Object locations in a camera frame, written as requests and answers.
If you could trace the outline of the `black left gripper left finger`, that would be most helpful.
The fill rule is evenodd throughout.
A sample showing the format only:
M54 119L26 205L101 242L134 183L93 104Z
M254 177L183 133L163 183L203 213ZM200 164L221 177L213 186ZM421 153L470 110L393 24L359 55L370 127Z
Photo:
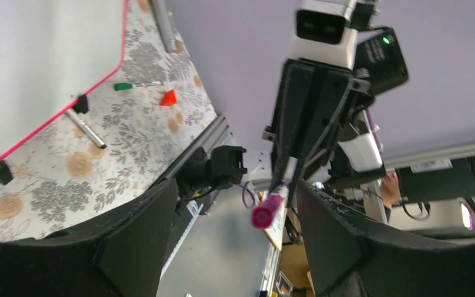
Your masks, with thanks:
M178 185L42 239L0 243L0 296L155 296Z

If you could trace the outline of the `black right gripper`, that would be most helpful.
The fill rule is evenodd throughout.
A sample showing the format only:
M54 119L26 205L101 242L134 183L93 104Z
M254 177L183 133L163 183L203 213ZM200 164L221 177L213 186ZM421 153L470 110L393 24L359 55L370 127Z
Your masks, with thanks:
M366 77L321 62L287 59L270 125L273 147L268 190L282 183L290 158L297 164L288 186L287 205L293 205L299 181L310 181L316 174L317 180L323 181L339 133L354 113L372 102Z

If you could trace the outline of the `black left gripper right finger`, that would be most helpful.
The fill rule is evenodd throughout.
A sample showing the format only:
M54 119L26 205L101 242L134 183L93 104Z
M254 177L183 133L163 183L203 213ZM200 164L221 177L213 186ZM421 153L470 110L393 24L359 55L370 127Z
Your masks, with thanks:
M475 296L475 243L396 229L305 182L296 199L317 296Z

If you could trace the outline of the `magenta marker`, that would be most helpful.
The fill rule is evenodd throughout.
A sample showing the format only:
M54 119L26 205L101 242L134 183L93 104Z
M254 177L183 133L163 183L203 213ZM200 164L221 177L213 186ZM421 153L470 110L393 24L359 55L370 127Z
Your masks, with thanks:
M267 198L252 211L252 226L258 229L271 227L278 211L284 206L289 194L287 185L280 184L269 192Z

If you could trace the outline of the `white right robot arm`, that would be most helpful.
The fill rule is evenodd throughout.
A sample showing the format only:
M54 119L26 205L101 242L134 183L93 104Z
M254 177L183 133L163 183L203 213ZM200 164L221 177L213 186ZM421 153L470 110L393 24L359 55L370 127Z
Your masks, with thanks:
M313 59L289 58L283 65L271 134L271 187L319 178L329 165L326 187L342 190L385 175L367 109L377 95L408 81L394 29L375 28L356 46L354 68Z

